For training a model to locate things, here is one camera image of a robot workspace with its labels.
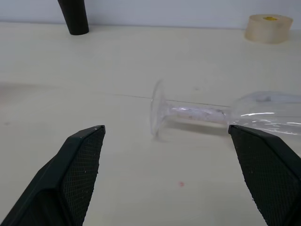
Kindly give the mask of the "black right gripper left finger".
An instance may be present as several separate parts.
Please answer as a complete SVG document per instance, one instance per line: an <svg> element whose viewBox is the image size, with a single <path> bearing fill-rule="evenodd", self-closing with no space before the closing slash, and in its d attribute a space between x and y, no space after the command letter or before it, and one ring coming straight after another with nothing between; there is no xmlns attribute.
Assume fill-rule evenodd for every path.
<svg viewBox="0 0 301 226"><path fill-rule="evenodd" d="M105 126L78 131L33 177L0 226L83 226Z"/></svg>

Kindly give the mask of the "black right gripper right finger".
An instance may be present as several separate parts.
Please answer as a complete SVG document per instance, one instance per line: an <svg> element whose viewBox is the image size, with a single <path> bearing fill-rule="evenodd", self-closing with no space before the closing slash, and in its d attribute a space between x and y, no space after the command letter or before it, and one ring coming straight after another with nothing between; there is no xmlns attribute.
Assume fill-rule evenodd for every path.
<svg viewBox="0 0 301 226"><path fill-rule="evenodd" d="M279 137L230 125L238 161L268 226L301 226L301 158Z"/></svg>

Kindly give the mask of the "beige tape roll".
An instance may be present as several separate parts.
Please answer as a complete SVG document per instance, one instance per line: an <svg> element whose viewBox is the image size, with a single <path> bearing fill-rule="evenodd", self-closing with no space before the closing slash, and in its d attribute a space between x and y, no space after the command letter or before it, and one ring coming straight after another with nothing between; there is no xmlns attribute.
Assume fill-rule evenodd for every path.
<svg viewBox="0 0 301 226"><path fill-rule="evenodd" d="M282 15L256 14L249 16L245 38L262 44L280 44L289 39L293 19Z"/></svg>

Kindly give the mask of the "black tapered cylinder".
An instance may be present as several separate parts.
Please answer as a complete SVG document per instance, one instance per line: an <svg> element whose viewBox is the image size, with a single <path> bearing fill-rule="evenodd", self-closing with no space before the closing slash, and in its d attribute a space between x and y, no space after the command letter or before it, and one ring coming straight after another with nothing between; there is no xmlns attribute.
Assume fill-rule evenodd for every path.
<svg viewBox="0 0 301 226"><path fill-rule="evenodd" d="M89 32L84 0L58 0L66 25L71 35Z"/></svg>

